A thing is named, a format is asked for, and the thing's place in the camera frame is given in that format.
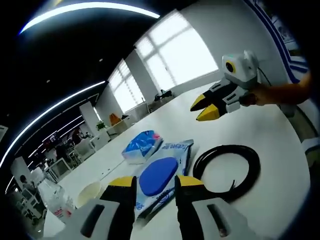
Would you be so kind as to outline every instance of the plastic bottle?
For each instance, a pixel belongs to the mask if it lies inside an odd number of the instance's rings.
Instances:
[[[48,179],[44,179],[38,189],[45,207],[63,223],[66,223],[76,209],[72,198],[59,184]]]

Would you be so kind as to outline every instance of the ceiling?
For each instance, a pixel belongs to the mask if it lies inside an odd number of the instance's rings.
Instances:
[[[126,4],[164,16],[195,1],[108,2]],[[107,80],[120,60],[129,55],[137,40],[157,21],[143,14],[119,9],[81,9],[51,17],[19,35],[24,25],[35,16],[77,2],[93,1],[28,0],[19,4],[13,1],[5,3],[5,9],[16,11],[2,33],[5,36],[3,46],[6,47],[2,56],[5,61],[2,64],[0,125],[9,129],[0,143],[1,159],[10,143],[39,114],[67,96]],[[77,103],[91,101],[95,105],[97,94],[102,93],[106,84],[81,93],[44,116],[19,139],[1,170],[8,169],[18,150],[19,155],[29,155],[45,137],[78,117]]]

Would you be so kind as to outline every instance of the black cable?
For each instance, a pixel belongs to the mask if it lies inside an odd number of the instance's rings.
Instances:
[[[255,184],[256,180],[260,174],[260,159],[255,150],[248,146],[242,145],[220,145],[214,147],[205,153],[203,153],[196,161],[193,166],[193,176],[196,179],[201,180],[204,170],[208,163],[215,157],[222,154],[238,154],[244,157],[248,164],[249,170],[248,174],[238,186],[235,186],[235,181],[233,181],[232,186],[229,191],[226,192],[214,192],[217,198],[222,198],[226,202],[232,202],[239,197],[243,196],[248,192],[251,187]]]
[[[262,71],[260,67],[258,67],[258,69],[259,69],[260,72],[263,74],[264,78],[267,80],[267,82],[269,83],[269,85],[271,86],[271,82],[269,81],[269,79],[268,79],[267,76],[265,75],[264,71]]]

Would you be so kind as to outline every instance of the table surface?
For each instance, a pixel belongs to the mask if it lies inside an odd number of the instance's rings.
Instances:
[[[276,105],[241,107],[217,120],[196,121],[200,112],[190,112],[190,106],[209,86],[185,92],[143,118],[59,184],[76,201],[81,190],[90,183],[101,181],[107,186],[115,178],[131,175],[139,165],[127,164],[121,152],[130,140],[146,130],[155,130],[165,142],[193,139],[190,169],[203,152],[213,147],[245,145],[258,153],[261,173],[253,188],[232,205],[247,218],[249,227],[257,234],[278,238],[297,215],[310,188],[307,159],[298,136]],[[236,185],[240,184],[247,172],[246,160],[230,153],[211,161],[202,180],[208,190],[224,192],[230,189],[233,180]],[[149,222],[136,221],[131,239],[182,239],[177,211],[172,200]],[[44,237],[51,237],[63,228],[64,224],[48,211]]]

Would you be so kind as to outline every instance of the window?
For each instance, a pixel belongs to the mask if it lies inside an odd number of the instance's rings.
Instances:
[[[124,60],[120,62],[109,78],[109,86],[124,113],[145,100]]]
[[[153,27],[136,48],[159,90],[218,70],[204,41],[177,11]]]

